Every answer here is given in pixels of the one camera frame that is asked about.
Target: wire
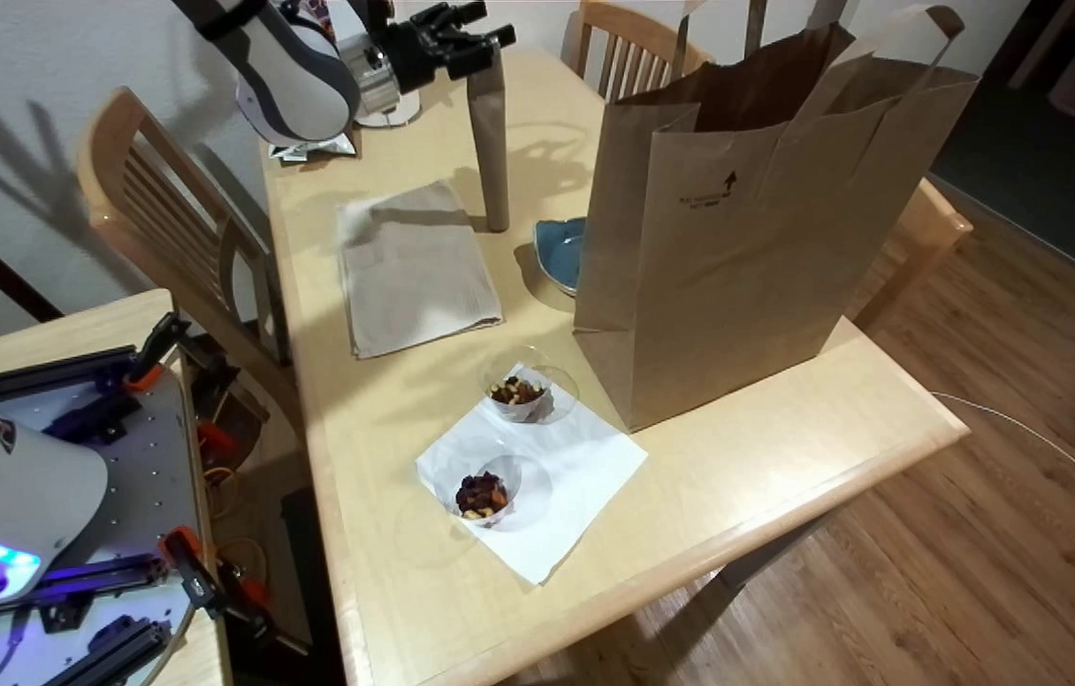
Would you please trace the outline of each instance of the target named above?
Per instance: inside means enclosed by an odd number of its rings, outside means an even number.
[[[993,414],[993,420],[1003,420],[1003,423],[1010,423],[1010,428],[1031,433],[1038,443],[1044,443],[1047,449],[1057,449],[1064,462],[1075,465],[1075,452],[1071,452],[1066,446],[1059,446],[1057,437],[1040,433],[1040,429],[1029,428],[1024,420],[1015,420],[1015,414],[1006,414],[1006,413],[1000,413],[1000,409],[989,409],[989,402],[969,400],[969,397],[951,397],[951,391],[933,391],[933,397],[946,400],[946,402],[961,402],[961,409]]]
[[[269,588],[269,554],[266,554],[266,532],[257,522],[226,522],[217,527],[217,554],[226,559],[232,559],[232,566],[243,574],[243,578],[256,578],[264,588]]]
[[[232,471],[237,471],[237,470],[227,470],[227,465],[208,465],[208,470],[200,470],[200,480],[207,480],[208,487],[219,487]]]

